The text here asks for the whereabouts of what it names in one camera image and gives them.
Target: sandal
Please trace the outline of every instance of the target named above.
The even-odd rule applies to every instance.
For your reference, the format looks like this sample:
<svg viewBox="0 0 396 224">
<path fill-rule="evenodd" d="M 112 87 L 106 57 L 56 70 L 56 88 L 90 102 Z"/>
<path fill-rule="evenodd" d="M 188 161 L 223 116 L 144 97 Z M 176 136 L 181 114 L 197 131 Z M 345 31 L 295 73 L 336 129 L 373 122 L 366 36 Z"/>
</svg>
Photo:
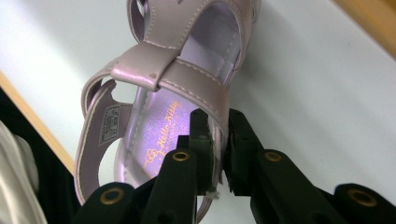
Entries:
<svg viewBox="0 0 396 224">
<path fill-rule="evenodd" d="M 115 180 L 137 188 L 156 176 L 177 137 L 189 134 L 196 108 L 208 115 L 212 185 L 218 184 L 229 84 L 245 59 L 261 0 L 129 0 L 127 7 L 138 44 L 93 76 L 81 96 L 85 122 L 75 173 L 81 203 L 99 188 L 100 161 L 119 138 Z M 102 85 L 107 76 L 113 79 Z M 113 100 L 114 80 L 138 86 L 134 105 Z M 204 197 L 198 220 L 210 203 Z"/>
</svg>

